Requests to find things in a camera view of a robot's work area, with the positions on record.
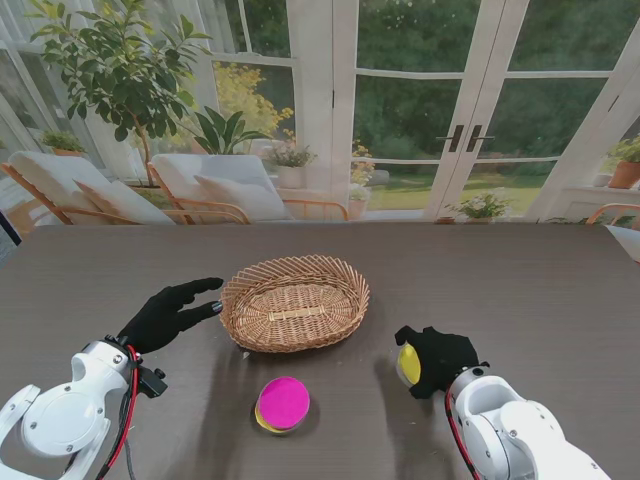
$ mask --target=yellow disc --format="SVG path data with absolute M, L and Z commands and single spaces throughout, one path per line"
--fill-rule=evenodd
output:
M 257 403 L 256 403 L 256 408 L 254 410 L 254 413 L 256 415 L 256 421 L 258 422 L 258 425 L 260 425 L 265 430 L 268 430 L 271 433 L 287 433 L 288 432 L 288 430 L 278 430 L 277 428 L 274 428 L 271 425 L 269 425 L 265 421 L 265 419 L 262 418 L 262 415 L 260 415 L 260 411 L 258 410 L 258 404 Z
M 408 343 L 402 347 L 400 355 L 398 355 L 398 365 L 410 383 L 415 385 L 420 381 L 420 360 L 418 360 L 415 348 Z

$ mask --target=black glove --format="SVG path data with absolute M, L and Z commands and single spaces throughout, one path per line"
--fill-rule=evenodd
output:
M 126 344 L 141 354 L 161 349 L 180 332 L 222 311 L 220 302 L 205 303 L 190 310 L 180 309 L 193 303 L 197 293 L 217 290 L 223 283 L 220 278 L 203 278 L 163 288 L 160 293 L 147 300 L 142 310 L 118 334 L 118 338 L 126 336 Z
M 409 389 L 415 398 L 446 391 L 463 367 L 478 365 L 478 354 L 467 337 L 440 333 L 433 327 L 419 333 L 404 326 L 396 333 L 396 343 L 408 343 L 418 354 L 420 380 Z

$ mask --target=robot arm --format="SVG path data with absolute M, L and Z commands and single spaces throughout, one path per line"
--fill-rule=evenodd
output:
M 543 405 L 526 400 L 480 364 L 466 337 L 432 327 L 404 327 L 398 373 L 416 398 L 446 392 L 449 423 L 474 479 L 608 480 L 596 462 L 564 436 Z
M 142 367 L 139 354 L 158 350 L 180 332 L 218 315 L 222 311 L 220 302 L 182 308 L 192 303 L 196 294 L 221 285 L 222 280 L 209 278 L 165 288 L 149 299 L 118 340 L 107 336 L 75 354 L 71 382 L 44 393 L 33 385 L 20 390 L 0 410 L 0 446 L 9 432 L 18 428 L 22 443 L 31 453 L 48 458 L 72 456 L 60 480 L 85 478 L 111 425 L 105 415 L 106 395 L 113 391 L 141 392 L 149 398 L 161 395 L 167 388 L 162 381 L 164 373 Z M 39 480 L 9 468 L 1 459 L 0 478 Z

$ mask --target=table surface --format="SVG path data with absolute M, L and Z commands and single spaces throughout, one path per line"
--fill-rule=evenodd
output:
M 416 401 L 395 374 L 393 334 L 405 324 L 469 336 L 481 360 L 546 405 L 612 478 L 637 478 L 640 270 L 600 227 L 43 227 L 0 269 L 0 399 L 28 383 L 67 381 L 74 353 L 117 333 L 166 285 L 311 253 L 340 257 L 367 278 L 361 327 L 332 347 L 246 356 L 214 319 L 147 355 L 169 389 L 138 402 L 138 478 L 469 478 L 442 396 Z M 280 375 L 302 380 L 313 399 L 285 438 L 251 417 Z M 52 473 L 15 446 L 2 455 Z M 111 478 L 126 478 L 123 458 Z

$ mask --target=pink lid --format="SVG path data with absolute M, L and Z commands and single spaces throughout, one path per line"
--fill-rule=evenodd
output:
M 279 377 L 262 390 L 258 409 L 269 425 L 288 430 L 307 415 L 309 401 L 309 392 L 302 382 L 293 377 Z

